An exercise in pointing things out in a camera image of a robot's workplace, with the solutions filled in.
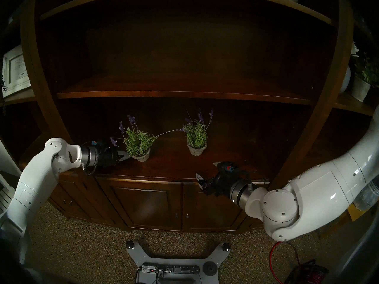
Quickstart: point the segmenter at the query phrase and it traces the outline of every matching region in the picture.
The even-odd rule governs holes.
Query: beige carpet
[[[319,240],[317,233],[312,232],[294,239],[292,243],[298,250],[300,262],[316,258],[318,264],[332,269],[364,234],[371,221],[372,215],[367,212],[327,239]],[[30,235],[28,265],[78,283],[132,284],[136,265],[124,245],[129,239],[137,240],[150,256],[170,258],[205,258],[219,242],[226,241],[232,251],[219,269],[221,284],[276,283],[268,266],[268,254],[274,241],[262,229],[241,235],[125,232],[80,220],[68,220],[46,203],[39,210]],[[290,246],[278,246],[273,255],[273,268],[277,276],[284,281],[294,265],[294,253]]]

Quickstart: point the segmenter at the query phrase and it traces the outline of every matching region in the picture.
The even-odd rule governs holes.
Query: red cable
[[[272,248],[271,251],[270,251],[270,256],[269,256],[270,270],[271,270],[271,273],[273,274],[274,278],[276,279],[276,281],[278,281],[280,284],[283,284],[283,282],[281,282],[281,281],[278,279],[278,277],[275,275],[274,270],[273,270],[273,267],[271,266],[271,257],[272,257],[272,255],[273,255],[273,251],[274,251],[274,249],[275,249],[279,244],[281,244],[281,243],[287,243],[287,244],[291,245],[292,248],[293,248],[293,250],[295,251],[295,256],[296,256],[296,259],[297,259],[297,261],[298,261],[299,266],[300,266],[300,261],[299,261],[299,257],[298,257],[298,252],[296,251],[296,248],[295,248],[291,243],[289,243],[289,242],[285,242],[285,241],[279,241],[279,242],[277,242],[277,243],[274,244],[273,248]]]

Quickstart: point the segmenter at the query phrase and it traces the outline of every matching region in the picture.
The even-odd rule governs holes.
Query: picture frame
[[[21,45],[11,49],[4,55],[2,73],[6,87],[6,91],[2,92],[3,97],[31,86]]]

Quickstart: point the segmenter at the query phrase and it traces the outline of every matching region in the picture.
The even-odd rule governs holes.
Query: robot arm
[[[223,162],[222,168],[231,167]],[[379,174],[379,106],[364,137],[347,153],[315,166],[292,179],[284,188],[268,192],[251,189],[241,178],[198,179],[205,194],[222,189],[248,216],[263,222],[277,241],[288,241],[311,232],[340,216],[359,192]]]
[[[28,245],[27,228],[37,210],[49,198],[58,184],[59,174],[80,166],[108,166],[125,160],[129,155],[109,147],[78,146],[61,138],[52,138],[22,172],[14,197],[5,213],[0,215],[0,229],[17,247],[20,262],[24,262]]]

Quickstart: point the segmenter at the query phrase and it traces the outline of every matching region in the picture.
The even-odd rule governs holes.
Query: lavender plant
[[[184,131],[186,133],[187,142],[193,149],[201,149],[205,146],[208,136],[207,136],[207,129],[212,122],[213,118],[213,109],[209,113],[209,122],[208,125],[205,126],[204,124],[204,118],[201,113],[201,110],[199,109],[199,113],[197,115],[198,120],[192,121],[191,116],[189,115],[189,119],[186,120],[186,124],[183,124],[183,128],[179,131]]]
[[[175,131],[175,130],[167,131],[157,136],[149,135],[148,132],[143,132],[138,129],[135,117],[128,115],[128,119],[130,123],[130,128],[128,127],[126,128],[126,130],[124,126],[122,125],[122,122],[120,122],[119,130],[123,138],[110,137],[110,140],[115,147],[117,146],[116,139],[123,140],[122,143],[125,144],[126,151],[131,156],[135,156],[135,157],[144,156],[145,154],[147,154],[147,152],[149,151],[149,147],[154,143],[154,141],[156,141],[158,136]]]

